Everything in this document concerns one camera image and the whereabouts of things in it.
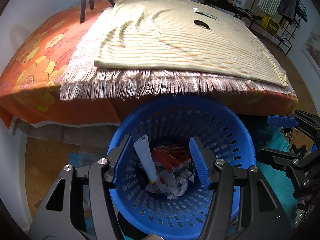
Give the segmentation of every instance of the white wall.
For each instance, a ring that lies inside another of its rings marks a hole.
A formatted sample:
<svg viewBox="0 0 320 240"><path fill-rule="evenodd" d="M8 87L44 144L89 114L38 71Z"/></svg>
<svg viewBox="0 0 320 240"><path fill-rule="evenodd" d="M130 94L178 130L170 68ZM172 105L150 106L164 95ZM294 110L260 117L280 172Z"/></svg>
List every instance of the white wall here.
<svg viewBox="0 0 320 240"><path fill-rule="evenodd" d="M0 16L0 74L26 38L48 17L80 0L10 0ZM31 216L25 192L24 154L26 135L12 136L0 121L0 196L23 229Z"/></svg>
<svg viewBox="0 0 320 240"><path fill-rule="evenodd" d="M0 197L23 230L28 230L31 223L24 183L26 142L25 134L18 131L12 136L0 122Z"/></svg>

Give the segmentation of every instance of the metal rack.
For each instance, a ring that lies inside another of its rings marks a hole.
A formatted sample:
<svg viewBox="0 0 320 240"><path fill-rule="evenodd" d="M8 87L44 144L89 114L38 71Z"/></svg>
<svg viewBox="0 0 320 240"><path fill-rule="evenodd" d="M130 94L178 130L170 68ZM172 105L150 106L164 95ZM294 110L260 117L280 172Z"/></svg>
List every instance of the metal rack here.
<svg viewBox="0 0 320 240"><path fill-rule="evenodd" d="M306 7L303 5L303 3L301 2L301 0L298 0L298 1L299 1L299 4L301 4L301 6L303 7L303 11L305 12L305 11L306 11ZM251 8L250 8L250 11L252 10L255 2L256 2L256 0L253 0L253 3L252 3ZM299 15L297 15L297 16L298 16L298 18L299 18L299 21L298 21L298 25L299 25L302 18L301 18ZM284 53L284 56L285 56L285 57L288 55L288 53L290 52L290 50L291 50L291 48L292 48L292 44L291 44L290 40L291 40L291 38L294 38L294 33L295 33L295 31L298 29L298 26L297 26L297 25L295 26L295 29L294 29L292 32L290 32L290 31L288 30L288 27L289 27L290 24L289 24L289 22L287 22L286 27L284 28L284 31L283 31L283 33L281 34L281 36L279 36L279 35L277 35L277 34L274 35L274 34L268 32L268 33L270 33L273 37L275 37L275 38L279 41L279 43L277 44L277 43L274 43L273 41L271 41L271 40L270 40L269 38L267 38L266 36L262 35L261 33L258 33L257 31L252 30L251 27L253 26L253 24L261 27L261 25L260 25L258 22L256 22L255 20L252 20L251 23L250 23L250 25L249 25L249 27L248 27L248 29L249 29L251 32L253 32L256 36L264 39L265 41L269 42L271 45L275 46L277 49L279 49L280 51L282 51L282 52ZM289 38L284 37L284 34L285 34L285 33L289 34ZM283 49L280 48L280 45L281 45L281 44L284 44L284 45L288 48L288 50L287 50L286 52L283 51Z"/></svg>

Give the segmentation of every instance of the red box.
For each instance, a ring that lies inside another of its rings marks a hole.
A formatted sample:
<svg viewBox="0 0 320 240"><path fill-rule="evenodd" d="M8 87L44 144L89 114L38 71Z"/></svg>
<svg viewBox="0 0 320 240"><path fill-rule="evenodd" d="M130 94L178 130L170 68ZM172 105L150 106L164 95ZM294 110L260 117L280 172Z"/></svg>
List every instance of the red box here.
<svg viewBox="0 0 320 240"><path fill-rule="evenodd" d="M177 171L192 161L189 149L178 144L155 147L152 150L152 157L168 172Z"/></svg>

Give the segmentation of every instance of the white fringe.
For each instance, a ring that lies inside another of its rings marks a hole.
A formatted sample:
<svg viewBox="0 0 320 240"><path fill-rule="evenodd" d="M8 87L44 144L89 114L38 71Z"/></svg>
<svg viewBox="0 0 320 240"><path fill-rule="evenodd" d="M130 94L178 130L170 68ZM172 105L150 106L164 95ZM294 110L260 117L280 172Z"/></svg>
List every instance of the white fringe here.
<svg viewBox="0 0 320 240"><path fill-rule="evenodd" d="M296 96L291 85L282 88L260 81L171 70L119 70L92 68L64 73L60 100L75 98L126 98L145 95L268 91Z"/></svg>

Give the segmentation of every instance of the hanging jacket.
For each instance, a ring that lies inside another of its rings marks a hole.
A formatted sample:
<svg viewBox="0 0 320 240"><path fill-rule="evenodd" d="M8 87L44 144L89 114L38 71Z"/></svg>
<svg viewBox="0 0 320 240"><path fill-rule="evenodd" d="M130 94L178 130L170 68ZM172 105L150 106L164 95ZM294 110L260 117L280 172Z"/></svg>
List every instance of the hanging jacket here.
<svg viewBox="0 0 320 240"><path fill-rule="evenodd" d="M278 14L284 16L290 24L295 16L296 3L297 0L281 0L278 7Z"/></svg>

